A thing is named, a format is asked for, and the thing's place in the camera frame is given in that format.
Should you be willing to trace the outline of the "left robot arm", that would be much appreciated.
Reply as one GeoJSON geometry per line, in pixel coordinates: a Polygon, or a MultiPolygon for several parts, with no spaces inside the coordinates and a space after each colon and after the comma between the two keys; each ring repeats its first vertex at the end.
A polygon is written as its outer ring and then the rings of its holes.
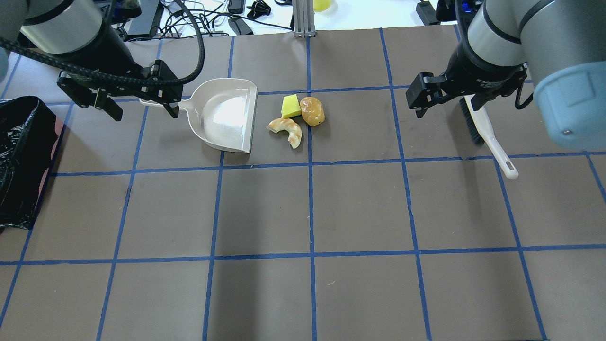
{"type": "Polygon", "coordinates": [[[179,116],[182,85],[142,85],[173,81],[164,61],[139,65],[108,15],[92,0],[3,0],[1,49],[17,51],[24,35],[43,54],[39,62],[61,61],[58,87],[74,104],[103,110],[121,121],[123,110],[114,97],[133,96],[179,116]]]}

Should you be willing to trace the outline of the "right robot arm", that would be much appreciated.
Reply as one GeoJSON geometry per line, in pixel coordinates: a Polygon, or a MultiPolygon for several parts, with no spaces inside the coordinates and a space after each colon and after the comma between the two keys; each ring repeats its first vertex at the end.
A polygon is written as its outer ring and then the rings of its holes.
{"type": "Polygon", "coordinates": [[[560,147],[605,147],[603,0],[440,0],[437,21],[457,21],[461,40],[440,75],[420,72],[406,92],[416,116],[464,95],[478,110],[521,92],[527,76],[548,136],[560,147]]]}

